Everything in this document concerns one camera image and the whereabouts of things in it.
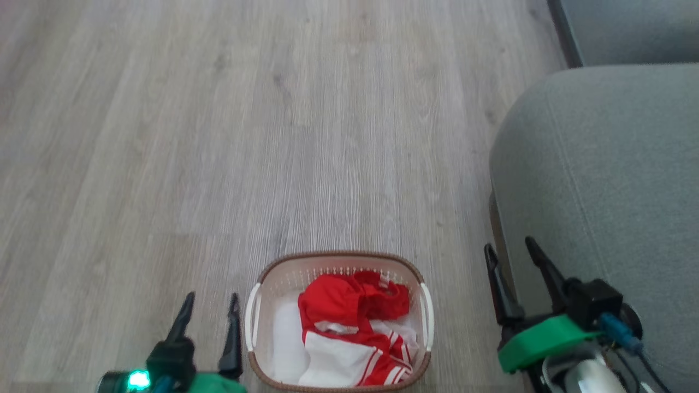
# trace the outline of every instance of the white handle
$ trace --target white handle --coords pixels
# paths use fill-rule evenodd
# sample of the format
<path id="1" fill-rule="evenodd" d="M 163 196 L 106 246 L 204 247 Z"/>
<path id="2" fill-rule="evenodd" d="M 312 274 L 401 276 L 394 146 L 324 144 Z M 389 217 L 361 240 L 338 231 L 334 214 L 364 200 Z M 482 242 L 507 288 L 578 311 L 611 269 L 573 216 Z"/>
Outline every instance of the white handle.
<path id="1" fill-rule="evenodd" d="M 245 306 L 245 346 L 247 346 L 247 351 L 252 352 L 252 307 L 255 305 L 255 299 L 257 298 L 257 291 L 260 289 L 260 283 L 255 284 L 250 291 L 250 297 L 247 298 L 247 305 Z"/>
<path id="2" fill-rule="evenodd" d="M 425 350 L 432 351 L 432 342 L 435 340 L 435 310 L 432 306 L 432 295 L 430 289 L 424 283 L 420 284 L 422 288 L 422 296 L 424 299 L 425 308 L 427 309 L 427 318 L 423 319 L 423 330 L 427 331 Z"/>

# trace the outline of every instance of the red and white clothing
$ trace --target red and white clothing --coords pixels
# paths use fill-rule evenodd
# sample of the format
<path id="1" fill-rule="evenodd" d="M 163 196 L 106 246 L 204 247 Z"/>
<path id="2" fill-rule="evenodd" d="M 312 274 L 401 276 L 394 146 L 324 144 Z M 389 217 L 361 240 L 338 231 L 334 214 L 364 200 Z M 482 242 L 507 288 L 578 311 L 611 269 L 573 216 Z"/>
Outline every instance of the red and white clothing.
<path id="1" fill-rule="evenodd" d="M 390 322 L 408 314 L 404 285 L 380 274 L 318 277 L 298 297 L 310 363 L 299 385 L 390 385 L 412 373 L 415 331 Z"/>

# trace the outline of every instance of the blue connector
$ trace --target blue connector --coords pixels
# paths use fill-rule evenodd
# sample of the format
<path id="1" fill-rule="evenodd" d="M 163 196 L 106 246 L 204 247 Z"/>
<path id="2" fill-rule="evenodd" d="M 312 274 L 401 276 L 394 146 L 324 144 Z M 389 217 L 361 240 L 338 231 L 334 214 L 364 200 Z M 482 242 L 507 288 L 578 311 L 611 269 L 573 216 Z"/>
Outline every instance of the blue connector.
<path id="1" fill-rule="evenodd" d="M 643 343 L 633 336 L 631 329 L 619 318 L 610 313 L 603 313 L 599 319 L 600 330 L 619 344 L 630 354 L 640 355 L 643 353 Z"/>

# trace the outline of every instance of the red fabric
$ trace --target red fabric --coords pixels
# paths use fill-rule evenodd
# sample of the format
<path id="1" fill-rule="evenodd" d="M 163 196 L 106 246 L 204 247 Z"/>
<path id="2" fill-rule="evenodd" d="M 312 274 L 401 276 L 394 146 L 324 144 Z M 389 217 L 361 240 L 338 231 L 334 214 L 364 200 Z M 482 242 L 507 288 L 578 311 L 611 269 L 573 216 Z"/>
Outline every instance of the red fabric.
<path id="1" fill-rule="evenodd" d="M 397 383 L 399 376 L 411 371 L 409 361 L 407 364 L 403 361 L 403 339 L 395 333 L 395 336 L 386 336 L 374 332 L 370 323 L 371 320 L 395 320 L 408 314 L 410 298 L 406 286 L 397 285 L 373 271 L 362 271 L 353 276 L 324 275 L 314 280 L 298 297 L 298 307 L 304 342 L 305 334 L 313 331 L 328 338 L 379 350 L 373 370 L 368 370 L 360 385 L 383 385 L 393 374 L 396 377 L 392 383 Z M 321 330 L 317 327 L 318 322 L 356 328 L 356 333 Z M 405 370 L 396 373 L 396 367 Z"/>

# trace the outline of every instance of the basket handle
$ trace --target basket handle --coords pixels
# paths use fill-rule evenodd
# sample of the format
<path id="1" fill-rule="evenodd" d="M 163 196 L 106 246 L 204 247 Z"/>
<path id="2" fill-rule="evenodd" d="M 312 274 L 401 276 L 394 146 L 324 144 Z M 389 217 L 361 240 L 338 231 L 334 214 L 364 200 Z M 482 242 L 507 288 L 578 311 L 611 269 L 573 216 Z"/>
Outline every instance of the basket handle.
<path id="1" fill-rule="evenodd" d="M 432 351 L 432 342 L 435 340 L 435 310 L 432 306 L 432 295 L 430 294 L 430 289 L 425 285 L 425 283 L 420 283 L 422 288 L 422 301 L 424 302 L 425 309 L 427 310 L 427 317 L 422 319 L 422 331 L 427 332 L 425 350 L 427 352 Z"/>
<path id="2" fill-rule="evenodd" d="M 252 352 L 254 349 L 254 344 L 255 342 L 253 341 L 253 331 L 252 331 L 252 309 L 255 305 L 255 301 L 257 299 L 257 292 L 260 289 L 260 283 L 255 284 L 254 287 L 252 287 L 252 291 L 250 292 L 250 296 L 247 298 L 247 305 L 245 306 L 245 346 L 247 347 L 248 352 Z M 255 332 L 254 336 L 257 338 L 257 323 L 255 323 Z"/>

